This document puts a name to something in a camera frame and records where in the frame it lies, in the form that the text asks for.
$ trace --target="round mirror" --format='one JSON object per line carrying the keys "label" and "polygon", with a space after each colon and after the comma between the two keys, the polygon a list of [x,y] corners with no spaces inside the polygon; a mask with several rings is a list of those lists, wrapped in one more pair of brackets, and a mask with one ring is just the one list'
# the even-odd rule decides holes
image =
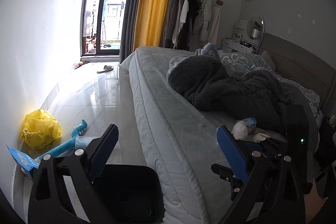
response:
{"label": "round mirror", "polygon": [[265,22],[261,15],[253,14],[247,21],[246,32],[249,38],[259,39],[265,32]]}

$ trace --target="hanging clothes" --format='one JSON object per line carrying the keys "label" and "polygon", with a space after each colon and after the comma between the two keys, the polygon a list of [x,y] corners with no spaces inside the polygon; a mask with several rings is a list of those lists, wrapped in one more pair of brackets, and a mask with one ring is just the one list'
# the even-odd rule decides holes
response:
{"label": "hanging clothes", "polygon": [[181,20],[180,20],[181,12],[183,10],[182,3],[183,3],[183,0],[178,0],[177,11],[176,11],[176,19],[175,19],[175,27],[174,27],[173,37],[172,37],[173,44],[176,44],[176,42],[178,41],[179,33],[180,33],[180,31],[182,29],[182,26],[183,26],[182,23],[181,23]]}
{"label": "hanging clothes", "polygon": [[190,36],[190,51],[193,52],[198,48],[202,48],[204,45],[208,43],[212,43],[216,45],[217,42],[217,35],[218,35],[218,27],[219,27],[219,20],[221,18],[221,9],[222,7],[212,3],[211,7],[211,20],[209,22],[209,30],[207,32],[207,37],[205,41],[200,40],[200,35],[202,31],[202,27],[204,25],[203,20],[203,12],[199,11],[199,16],[195,19],[194,24],[194,33]]}
{"label": "hanging clothes", "polygon": [[198,0],[198,2],[201,4],[200,11],[203,11],[203,26],[199,38],[201,41],[205,42],[209,37],[209,24],[212,17],[211,0]]}
{"label": "hanging clothes", "polygon": [[180,15],[180,23],[183,24],[186,22],[188,11],[189,11],[189,2],[188,0],[184,0]]}
{"label": "hanging clothes", "polygon": [[178,50],[189,50],[189,28],[193,28],[195,19],[198,16],[198,11],[198,0],[188,0],[188,12],[186,14],[185,23],[183,24],[178,38]]}
{"label": "hanging clothes", "polygon": [[209,22],[209,31],[208,37],[204,45],[208,43],[212,43],[216,45],[217,43],[217,35],[218,35],[218,27],[219,27],[219,20],[221,18],[221,6],[213,5],[211,8],[211,20]]}
{"label": "hanging clothes", "polygon": [[173,34],[175,31],[176,21],[180,19],[182,4],[180,5],[180,0],[174,0],[172,4],[172,10],[170,11],[170,18],[167,22],[167,30],[164,32],[162,30],[160,45],[165,45],[167,48],[173,48]]}

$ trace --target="slipper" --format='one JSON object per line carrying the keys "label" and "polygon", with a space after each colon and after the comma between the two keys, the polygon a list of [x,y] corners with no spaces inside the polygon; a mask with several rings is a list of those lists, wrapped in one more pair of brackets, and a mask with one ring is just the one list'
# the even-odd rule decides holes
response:
{"label": "slipper", "polygon": [[111,71],[111,70],[113,70],[113,67],[112,67],[112,66],[110,66],[110,65],[105,65],[105,66],[104,66],[104,70],[102,70],[102,71],[97,71],[97,73],[103,73],[103,72],[107,72],[107,71]]}

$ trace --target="yellow plastic bag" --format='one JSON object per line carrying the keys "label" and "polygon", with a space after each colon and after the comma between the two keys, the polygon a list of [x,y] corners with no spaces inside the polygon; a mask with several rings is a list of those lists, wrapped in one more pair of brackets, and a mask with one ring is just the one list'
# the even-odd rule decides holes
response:
{"label": "yellow plastic bag", "polygon": [[26,115],[22,123],[20,137],[35,152],[51,146],[55,139],[62,136],[58,121],[46,110],[38,109]]}

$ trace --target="desk drawer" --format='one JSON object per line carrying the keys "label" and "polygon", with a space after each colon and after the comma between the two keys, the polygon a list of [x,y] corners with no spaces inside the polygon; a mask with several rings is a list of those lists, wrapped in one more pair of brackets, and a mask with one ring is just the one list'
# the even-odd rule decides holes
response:
{"label": "desk drawer", "polygon": [[222,46],[221,50],[224,51],[225,53],[230,53],[232,51],[232,49],[227,46]]}
{"label": "desk drawer", "polygon": [[232,41],[224,39],[222,46],[232,48],[232,44],[233,44]]}
{"label": "desk drawer", "polygon": [[252,49],[245,47],[243,45],[239,45],[236,43],[232,44],[232,49],[237,51],[237,52],[242,52],[242,53],[252,53]]}

